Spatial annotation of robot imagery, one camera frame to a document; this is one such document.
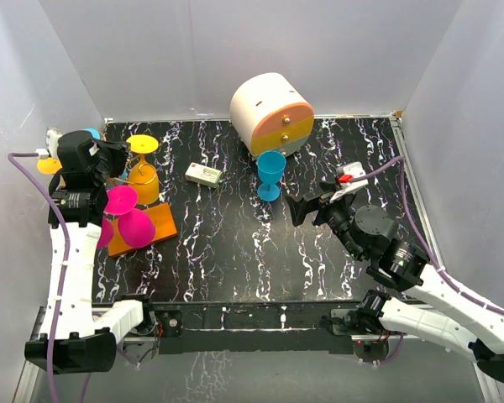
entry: yellow cup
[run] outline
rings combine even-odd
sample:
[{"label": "yellow cup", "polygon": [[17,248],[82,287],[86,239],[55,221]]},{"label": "yellow cup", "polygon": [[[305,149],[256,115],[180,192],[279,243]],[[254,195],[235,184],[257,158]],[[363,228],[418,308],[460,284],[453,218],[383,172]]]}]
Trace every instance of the yellow cup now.
[{"label": "yellow cup", "polygon": [[129,186],[138,193],[138,204],[151,204],[159,199],[159,177],[155,167],[140,155],[140,162],[129,174]]}]

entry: blue cup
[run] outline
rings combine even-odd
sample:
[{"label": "blue cup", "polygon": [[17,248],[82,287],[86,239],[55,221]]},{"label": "blue cup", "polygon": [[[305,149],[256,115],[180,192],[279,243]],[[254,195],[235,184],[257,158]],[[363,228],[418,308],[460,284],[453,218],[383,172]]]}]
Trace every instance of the blue cup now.
[{"label": "blue cup", "polygon": [[258,187],[258,196],[265,202],[273,202],[280,196],[276,185],[284,175],[286,157],[278,151],[267,151],[258,158],[258,175],[263,182]]}]

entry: white and orange container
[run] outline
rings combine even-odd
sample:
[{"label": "white and orange container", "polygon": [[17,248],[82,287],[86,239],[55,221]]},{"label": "white and orange container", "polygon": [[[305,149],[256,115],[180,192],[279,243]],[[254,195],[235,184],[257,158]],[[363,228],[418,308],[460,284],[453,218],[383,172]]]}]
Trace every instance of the white and orange container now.
[{"label": "white and orange container", "polygon": [[254,159],[269,150],[293,154],[313,126],[312,106],[278,73],[261,74],[240,86],[229,116]]}]

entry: orange wooden board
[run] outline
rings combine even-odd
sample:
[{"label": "orange wooden board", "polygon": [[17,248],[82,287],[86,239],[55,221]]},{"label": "orange wooden board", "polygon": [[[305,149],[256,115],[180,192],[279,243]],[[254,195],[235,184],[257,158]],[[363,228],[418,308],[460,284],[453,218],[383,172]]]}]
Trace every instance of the orange wooden board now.
[{"label": "orange wooden board", "polygon": [[[147,208],[144,212],[150,216],[151,221],[155,225],[155,237],[150,245],[177,236],[176,223],[174,222],[174,217],[171,215],[170,205],[168,203],[161,203],[155,207]],[[121,254],[127,254],[136,250],[128,246],[123,240],[123,237],[118,231],[118,219],[116,218],[110,223],[114,228],[114,238],[112,238],[112,241],[108,244],[108,255],[112,258],[116,258]]]}]

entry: black marble table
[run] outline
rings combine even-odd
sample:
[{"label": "black marble table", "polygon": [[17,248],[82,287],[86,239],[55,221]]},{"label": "black marble table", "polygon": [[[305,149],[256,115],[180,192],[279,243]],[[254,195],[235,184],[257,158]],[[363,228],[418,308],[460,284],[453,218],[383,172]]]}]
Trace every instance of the black marble table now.
[{"label": "black marble table", "polygon": [[[285,202],[263,202],[255,162],[228,121],[115,123],[107,138],[146,133],[160,142],[148,160],[157,168],[160,200],[171,204],[178,237],[117,259],[96,257],[94,302],[126,293],[153,301],[358,301],[384,290],[353,261],[326,225],[308,217],[294,228]],[[302,195],[333,178],[337,165],[362,162],[366,171],[399,155],[387,118],[317,119],[300,152],[288,157],[283,194]],[[185,179],[191,162],[223,172],[218,189]],[[357,204],[371,202],[399,223],[398,236],[416,242],[402,210],[399,171],[371,181]],[[412,214],[417,216],[409,194]]]}]

